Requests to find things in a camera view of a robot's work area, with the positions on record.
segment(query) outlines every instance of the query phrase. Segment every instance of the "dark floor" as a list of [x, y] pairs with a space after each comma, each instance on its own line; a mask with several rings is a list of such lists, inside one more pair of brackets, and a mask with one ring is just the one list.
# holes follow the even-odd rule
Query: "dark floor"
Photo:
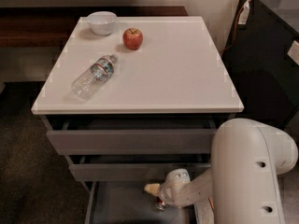
[[[0, 95], [0, 224], [82, 224], [89, 196], [30, 110], [39, 87], [8, 83]], [[298, 224], [298, 163], [279, 184], [286, 224]]]

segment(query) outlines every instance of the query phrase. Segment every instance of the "drawer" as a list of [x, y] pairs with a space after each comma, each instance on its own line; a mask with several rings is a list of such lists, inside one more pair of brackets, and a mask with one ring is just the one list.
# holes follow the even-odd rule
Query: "drawer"
[[210, 153], [216, 129], [60, 130], [47, 137], [60, 155]]
[[142, 182], [93, 182], [85, 224], [196, 223], [194, 207], [164, 211], [155, 208], [156, 198]]
[[185, 168], [191, 176], [203, 173], [209, 163], [200, 162], [196, 155], [130, 155], [100, 156], [81, 159], [69, 170], [79, 182], [151, 181], [164, 180], [175, 169]]

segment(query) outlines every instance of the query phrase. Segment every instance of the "bottle label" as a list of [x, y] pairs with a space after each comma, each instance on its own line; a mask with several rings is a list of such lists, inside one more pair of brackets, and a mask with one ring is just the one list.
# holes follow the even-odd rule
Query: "bottle label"
[[107, 72], [108, 77], [112, 76], [114, 70], [113, 70], [113, 65], [110, 61], [101, 58], [96, 62], [96, 65], [101, 66], [105, 70], [105, 72]]

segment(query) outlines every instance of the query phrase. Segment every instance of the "bottle cap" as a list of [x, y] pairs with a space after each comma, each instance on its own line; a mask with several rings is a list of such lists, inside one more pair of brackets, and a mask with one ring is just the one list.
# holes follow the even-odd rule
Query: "bottle cap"
[[119, 60], [119, 57], [116, 54], [113, 54], [113, 55], [110, 56], [110, 60], [113, 63], [116, 63]]

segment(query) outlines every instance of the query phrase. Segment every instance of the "black cabinet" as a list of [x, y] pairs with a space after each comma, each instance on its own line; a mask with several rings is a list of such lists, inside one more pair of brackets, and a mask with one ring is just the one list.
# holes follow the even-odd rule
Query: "black cabinet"
[[299, 66], [287, 54], [294, 40], [299, 0], [250, 2], [247, 24], [237, 28], [234, 45], [222, 57], [245, 107], [237, 117], [283, 129], [298, 112]]

